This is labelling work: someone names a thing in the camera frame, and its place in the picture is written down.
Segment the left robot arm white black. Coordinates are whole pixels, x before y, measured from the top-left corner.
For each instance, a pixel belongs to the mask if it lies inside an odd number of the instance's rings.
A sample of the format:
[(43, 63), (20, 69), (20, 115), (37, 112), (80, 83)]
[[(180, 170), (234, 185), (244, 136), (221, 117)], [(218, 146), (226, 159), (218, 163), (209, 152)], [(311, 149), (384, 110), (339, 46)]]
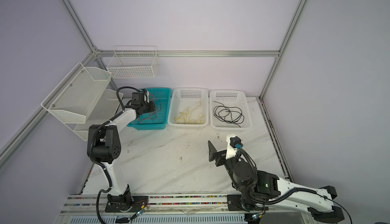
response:
[(108, 188), (102, 189), (108, 197), (108, 205), (128, 211), (133, 205), (129, 185), (115, 167), (121, 153), (119, 133), (143, 114), (155, 111), (155, 102), (149, 100), (147, 89), (123, 86), (116, 91), (120, 111), (101, 124), (93, 124), (88, 130), (87, 156), (104, 173)]

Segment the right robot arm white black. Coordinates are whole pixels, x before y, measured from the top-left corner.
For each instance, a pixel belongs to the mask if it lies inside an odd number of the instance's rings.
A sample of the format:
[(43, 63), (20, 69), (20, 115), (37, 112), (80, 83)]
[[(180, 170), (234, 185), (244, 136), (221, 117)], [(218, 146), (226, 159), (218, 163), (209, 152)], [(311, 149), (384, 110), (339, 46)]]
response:
[(335, 201), (337, 191), (333, 186), (310, 188), (258, 170), (238, 136), (231, 136), (223, 151), (217, 151), (211, 141), (207, 144), (209, 161), (218, 167), (224, 166), (232, 187), (240, 192), (240, 196), (227, 199), (228, 205), (245, 211), (247, 223), (260, 223), (269, 206), (309, 214), (325, 224), (338, 224), (350, 217)]

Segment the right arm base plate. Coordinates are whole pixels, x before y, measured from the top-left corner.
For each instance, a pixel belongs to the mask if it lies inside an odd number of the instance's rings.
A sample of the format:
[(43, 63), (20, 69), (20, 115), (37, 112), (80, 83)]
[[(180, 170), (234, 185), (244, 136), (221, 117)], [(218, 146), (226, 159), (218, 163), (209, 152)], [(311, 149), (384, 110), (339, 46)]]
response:
[(228, 211), (268, 211), (269, 207), (259, 206), (257, 204), (243, 204), (241, 195), (227, 195), (227, 208)]

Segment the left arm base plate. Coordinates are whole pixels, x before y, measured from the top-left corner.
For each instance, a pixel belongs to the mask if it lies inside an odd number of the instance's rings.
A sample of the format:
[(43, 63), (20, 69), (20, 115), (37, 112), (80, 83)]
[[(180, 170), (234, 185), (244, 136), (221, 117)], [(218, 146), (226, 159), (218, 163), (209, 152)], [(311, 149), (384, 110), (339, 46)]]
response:
[(135, 213), (141, 210), (142, 206), (148, 204), (148, 196), (131, 196), (129, 200), (120, 196), (108, 196), (106, 204), (106, 213), (131, 212)]

